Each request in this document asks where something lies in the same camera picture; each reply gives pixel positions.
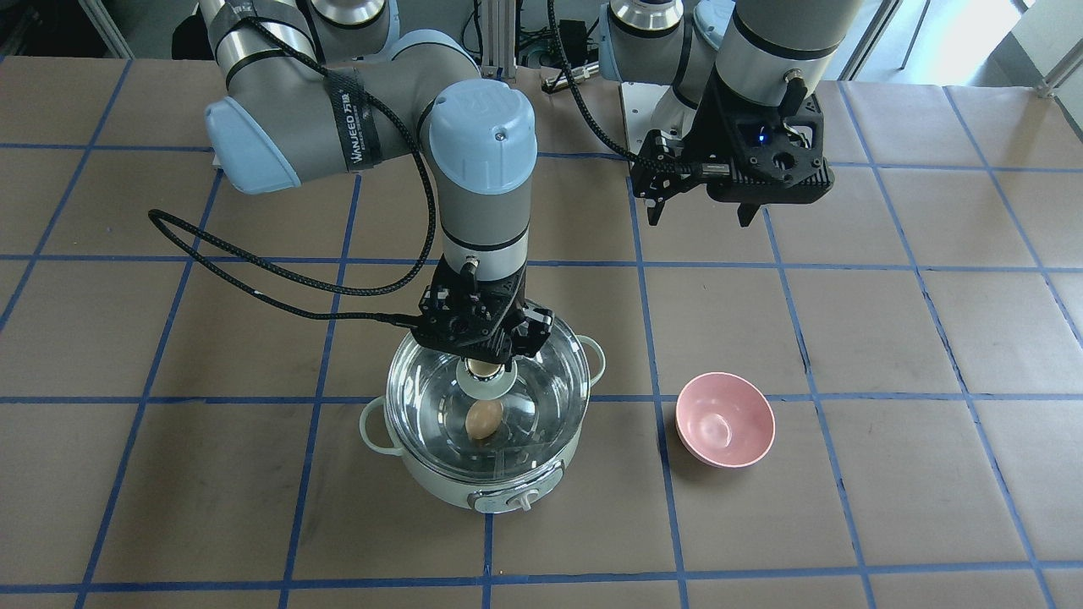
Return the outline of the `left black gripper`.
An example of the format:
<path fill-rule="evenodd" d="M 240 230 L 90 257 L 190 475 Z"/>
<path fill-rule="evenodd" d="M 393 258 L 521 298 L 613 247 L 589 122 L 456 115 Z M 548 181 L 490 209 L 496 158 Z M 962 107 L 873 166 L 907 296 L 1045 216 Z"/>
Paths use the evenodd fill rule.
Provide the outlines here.
<path fill-rule="evenodd" d="M 712 74 L 687 134 L 647 132 L 630 170 L 632 192 L 645 200 L 651 226 L 666 200 L 704 185 L 712 200 L 735 203 L 739 225 L 748 228 L 765 205 L 815 203 L 834 186 L 823 128 L 800 69 L 783 74 L 781 101 L 765 107 Z"/>

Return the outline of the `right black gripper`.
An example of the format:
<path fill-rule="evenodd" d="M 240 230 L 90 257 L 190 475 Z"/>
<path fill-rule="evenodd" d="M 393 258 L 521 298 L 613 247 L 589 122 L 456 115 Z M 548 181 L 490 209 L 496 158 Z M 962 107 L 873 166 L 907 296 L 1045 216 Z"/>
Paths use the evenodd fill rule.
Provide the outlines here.
<path fill-rule="evenodd" d="M 487 363 L 537 354 L 552 335 L 556 316 L 526 299 L 526 265 L 495 281 L 481 281 L 479 272 L 479 262 L 465 262 L 457 271 L 438 263 L 419 301 L 416 342 Z"/>

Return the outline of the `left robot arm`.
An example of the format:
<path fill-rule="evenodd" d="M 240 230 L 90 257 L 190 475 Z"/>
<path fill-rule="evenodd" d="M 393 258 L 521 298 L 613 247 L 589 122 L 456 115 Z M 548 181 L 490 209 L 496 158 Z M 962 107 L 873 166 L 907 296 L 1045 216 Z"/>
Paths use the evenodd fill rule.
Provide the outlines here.
<path fill-rule="evenodd" d="M 657 225 L 665 205 L 704 187 L 742 225 L 768 205 L 809 205 L 835 185 L 815 86 L 858 1 L 606 1 L 606 80 L 665 85 L 645 139 L 630 144 L 635 196 Z"/>

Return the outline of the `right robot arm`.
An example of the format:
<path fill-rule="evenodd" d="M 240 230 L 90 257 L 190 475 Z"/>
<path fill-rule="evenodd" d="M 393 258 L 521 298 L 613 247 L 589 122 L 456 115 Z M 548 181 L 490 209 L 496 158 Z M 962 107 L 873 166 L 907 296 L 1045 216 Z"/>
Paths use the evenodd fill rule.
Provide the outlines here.
<path fill-rule="evenodd" d="M 428 208 L 417 262 L 380 288 L 345 288 L 272 265 L 310 288 L 376 297 L 409 284 L 434 239 L 443 252 L 416 315 L 340 312 L 409 328 L 421 346 L 504 364 L 534 357 L 554 316 L 525 297 L 535 114 L 525 94 L 485 80 L 462 46 L 438 30 L 393 39 L 389 1 L 201 1 L 227 96 L 205 111 L 232 185 L 255 195 L 360 173 L 410 156 Z"/>

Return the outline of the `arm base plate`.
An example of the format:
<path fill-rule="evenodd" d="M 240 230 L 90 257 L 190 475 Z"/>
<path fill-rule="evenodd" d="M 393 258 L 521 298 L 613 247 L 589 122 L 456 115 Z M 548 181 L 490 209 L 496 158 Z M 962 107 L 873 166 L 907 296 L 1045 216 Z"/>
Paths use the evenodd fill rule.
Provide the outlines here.
<path fill-rule="evenodd" d="M 671 85 L 622 82 L 619 101 L 625 124 L 626 150 L 638 153 L 651 130 L 662 135 L 682 139 L 691 128 L 695 108 L 673 93 Z"/>

